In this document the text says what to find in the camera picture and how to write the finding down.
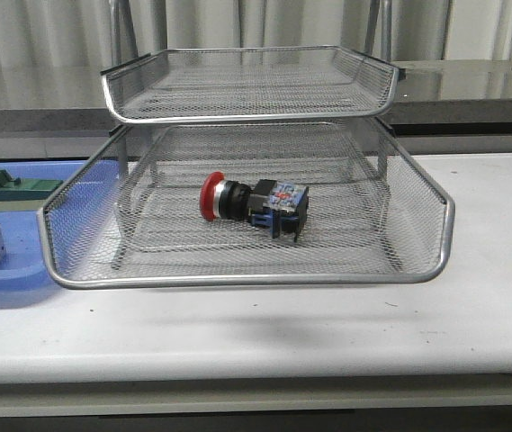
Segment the silver mesh top tray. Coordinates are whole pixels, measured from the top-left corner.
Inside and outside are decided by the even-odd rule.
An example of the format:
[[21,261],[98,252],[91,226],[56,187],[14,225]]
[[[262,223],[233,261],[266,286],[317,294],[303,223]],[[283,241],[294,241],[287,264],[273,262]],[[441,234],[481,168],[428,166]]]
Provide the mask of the silver mesh top tray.
[[372,117],[388,111],[400,68],[338,46],[164,49],[101,74],[125,124]]

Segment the green terminal block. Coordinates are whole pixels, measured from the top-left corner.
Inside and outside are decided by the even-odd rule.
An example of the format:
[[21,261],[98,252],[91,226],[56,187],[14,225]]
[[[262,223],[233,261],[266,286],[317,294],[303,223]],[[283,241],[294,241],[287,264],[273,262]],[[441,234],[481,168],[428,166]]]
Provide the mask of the green terminal block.
[[44,200],[62,184],[62,180],[12,177],[0,169],[0,202]]

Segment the blue plastic tray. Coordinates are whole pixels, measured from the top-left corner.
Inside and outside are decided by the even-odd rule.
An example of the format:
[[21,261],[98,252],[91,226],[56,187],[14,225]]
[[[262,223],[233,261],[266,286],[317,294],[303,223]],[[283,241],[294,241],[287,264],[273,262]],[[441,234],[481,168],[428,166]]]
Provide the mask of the blue plastic tray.
[[0,170],[24,179],[68,180],[67,188],[39,219],[40,204],[31,200],[0,202],[0,230],[5,255],[0,259],[0,292],[35,290],[49,277],[40,228],[49,231],[50,258],[61,275],[73,274],[87,260],[98,224],[106,217],[101,209],[116,186],[119,166],[98,163],[89,173],[75,177],[78,161],[0,162]]

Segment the red emergency stop button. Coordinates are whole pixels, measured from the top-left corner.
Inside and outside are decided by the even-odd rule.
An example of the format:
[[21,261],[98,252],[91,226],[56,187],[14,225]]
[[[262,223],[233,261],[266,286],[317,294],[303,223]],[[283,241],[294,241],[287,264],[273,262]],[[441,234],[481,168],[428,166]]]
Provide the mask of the red emergency stop button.
[[273,179],[250,187],[215,171],[202,185],[199,209],[207,221],[245,221],[269,230],[274,239],[292,234],[297,240],[307,221],[309,187]]

